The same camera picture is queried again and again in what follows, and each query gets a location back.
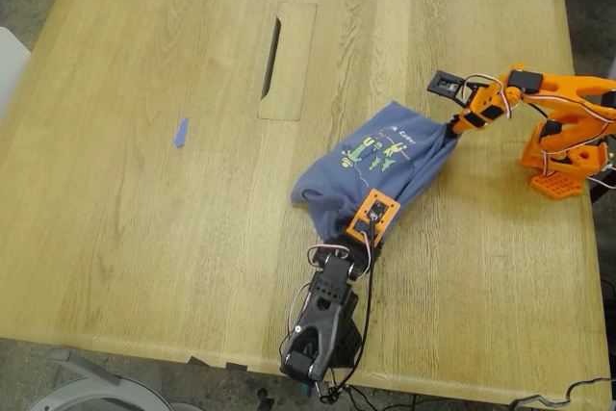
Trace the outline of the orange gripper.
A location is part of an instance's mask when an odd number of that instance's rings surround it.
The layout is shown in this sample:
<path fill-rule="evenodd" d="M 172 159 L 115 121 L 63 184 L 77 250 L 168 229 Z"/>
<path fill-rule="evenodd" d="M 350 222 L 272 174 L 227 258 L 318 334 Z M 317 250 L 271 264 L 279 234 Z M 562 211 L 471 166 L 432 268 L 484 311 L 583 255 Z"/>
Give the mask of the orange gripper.
<path fill-rule="evenodd" d="M 500 82 L 466 82 L 461 91 L 465 106 L 446 124 L 447 136 L 459 138 L 465 132 L 483 129 L 502 116 L 511 116 L 511 104 Z"/>

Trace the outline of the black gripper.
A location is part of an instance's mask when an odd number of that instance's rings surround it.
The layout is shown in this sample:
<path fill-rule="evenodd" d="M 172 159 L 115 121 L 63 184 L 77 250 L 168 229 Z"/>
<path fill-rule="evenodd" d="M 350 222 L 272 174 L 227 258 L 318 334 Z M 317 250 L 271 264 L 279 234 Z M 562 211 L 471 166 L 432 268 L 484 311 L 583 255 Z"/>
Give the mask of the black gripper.
<path fill-rule="evenodd" d="M 340 257 L 347 257 L 356 266 L 366 266 L 368 264 L 368 248 L 363 238 L 357 241 L 347 233 L 339 234 L 319 244 L 316 249 L 316 263 L 322 266 L 326 257 L 330 254 L 337 254 Z"/>

